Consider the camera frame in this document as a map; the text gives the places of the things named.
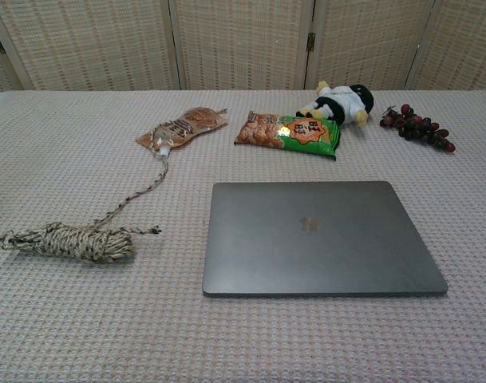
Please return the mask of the silver grey laptop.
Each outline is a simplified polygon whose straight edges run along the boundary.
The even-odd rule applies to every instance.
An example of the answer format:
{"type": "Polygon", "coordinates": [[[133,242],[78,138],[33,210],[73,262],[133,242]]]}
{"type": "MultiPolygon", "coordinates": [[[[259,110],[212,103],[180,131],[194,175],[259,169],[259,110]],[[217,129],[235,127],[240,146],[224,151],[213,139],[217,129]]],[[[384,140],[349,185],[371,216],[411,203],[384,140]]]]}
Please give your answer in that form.
{"type": "Polygon", "coordinates": [[[217,183],[202,291],[425,296],[448,284],[386,181],[217,183]]]}

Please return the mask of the woven folding screen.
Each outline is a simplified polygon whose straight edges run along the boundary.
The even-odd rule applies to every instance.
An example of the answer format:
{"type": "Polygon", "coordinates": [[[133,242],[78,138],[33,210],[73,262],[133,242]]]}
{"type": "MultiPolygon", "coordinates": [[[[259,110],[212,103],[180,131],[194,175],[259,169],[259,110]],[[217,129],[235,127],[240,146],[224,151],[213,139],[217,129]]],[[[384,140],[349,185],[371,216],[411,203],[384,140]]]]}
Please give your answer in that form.
{"type": "Polygon", "coordinates": [[[486,0],[0,0],[0,92],[486,89],[486,0]]]}

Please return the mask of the green orange snack bag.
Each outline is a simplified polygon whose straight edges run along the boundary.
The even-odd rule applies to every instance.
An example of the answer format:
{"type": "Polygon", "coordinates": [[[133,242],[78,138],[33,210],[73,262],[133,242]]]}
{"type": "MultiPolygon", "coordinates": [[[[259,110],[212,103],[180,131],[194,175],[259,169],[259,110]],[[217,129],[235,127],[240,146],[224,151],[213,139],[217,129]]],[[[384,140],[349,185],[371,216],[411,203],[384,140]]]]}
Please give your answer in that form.
{"type": "Polygon", "coordinates": [[[276,148],[336,158],[340,129],[332,120],[250,111],[234,144],[276,148]]]}

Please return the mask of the orange brown snack pouch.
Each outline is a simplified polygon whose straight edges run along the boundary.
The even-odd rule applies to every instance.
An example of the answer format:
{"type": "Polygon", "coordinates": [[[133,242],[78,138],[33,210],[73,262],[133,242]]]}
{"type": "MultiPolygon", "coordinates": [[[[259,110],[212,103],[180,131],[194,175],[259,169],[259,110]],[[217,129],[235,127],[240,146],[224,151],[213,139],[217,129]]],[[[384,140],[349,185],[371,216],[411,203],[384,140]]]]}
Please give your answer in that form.
{"type": "Polygon", "coordinates": [[[196,136],[226,126],[226,114],[227,109],[192,108],[175,120],[158,124],[143,136],[137,137],[136,142],[156,151],[162,148],[176,148],[196,136]]]}

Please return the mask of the black white plush toy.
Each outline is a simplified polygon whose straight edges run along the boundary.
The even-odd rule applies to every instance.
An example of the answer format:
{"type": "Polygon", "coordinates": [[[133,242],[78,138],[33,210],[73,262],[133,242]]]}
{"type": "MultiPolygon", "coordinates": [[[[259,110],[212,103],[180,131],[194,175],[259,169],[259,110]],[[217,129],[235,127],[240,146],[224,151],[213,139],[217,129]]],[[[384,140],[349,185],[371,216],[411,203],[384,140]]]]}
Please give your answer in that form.
{"type": "Polygon", "coordinates": [[[295,116],[334,121],[338,126],[355,123],[365,126],[374,106],[373,94],[362,84],[330,87],[320,81],[317,97],[300,108],[295,116]]]}

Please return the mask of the pink waffle tablecloth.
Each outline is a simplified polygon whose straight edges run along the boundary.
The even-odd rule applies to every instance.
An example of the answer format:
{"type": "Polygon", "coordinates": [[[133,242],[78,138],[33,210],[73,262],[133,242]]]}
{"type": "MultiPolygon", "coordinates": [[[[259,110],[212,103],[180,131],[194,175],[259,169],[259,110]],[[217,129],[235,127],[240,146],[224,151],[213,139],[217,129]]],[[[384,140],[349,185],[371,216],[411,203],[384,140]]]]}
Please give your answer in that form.
{"type": "Polygon", "coordinates": [[[196,106],[228,125],[170,156],[166,180],[113,226],[151,227],[136,255],[93,265],[0,247],[0,382],[486,382],[486,91],[377,91],[336,160],[233,141],[250,111],[310,91],[0,93],[0,237],[83,226],[160,171],[136,138],[196,106]],[[449,130],[439,152],[379,125],[409,104],[449,130]],[[442,297],[207,298],[218,182],[386,180],[449,286],[442,297]]]}

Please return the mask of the dark red grape bunch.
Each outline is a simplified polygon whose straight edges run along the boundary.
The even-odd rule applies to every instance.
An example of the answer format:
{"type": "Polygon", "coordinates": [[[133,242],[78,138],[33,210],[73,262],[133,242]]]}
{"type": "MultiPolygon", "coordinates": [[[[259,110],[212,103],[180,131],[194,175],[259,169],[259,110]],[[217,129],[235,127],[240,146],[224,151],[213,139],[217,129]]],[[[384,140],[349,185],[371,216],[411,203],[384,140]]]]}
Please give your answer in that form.
{"type": "Polygon", "coordinates": [[[440,125],[429,117],[416,114],[409,104],[403,104],[399,109],[390,105],[381,116],[379,125],[383,128],[393,128],[404,140],[429,145],[439,152],[456,151],[456,145],[448,138],[449,130],[440,128],[440,125]]]}

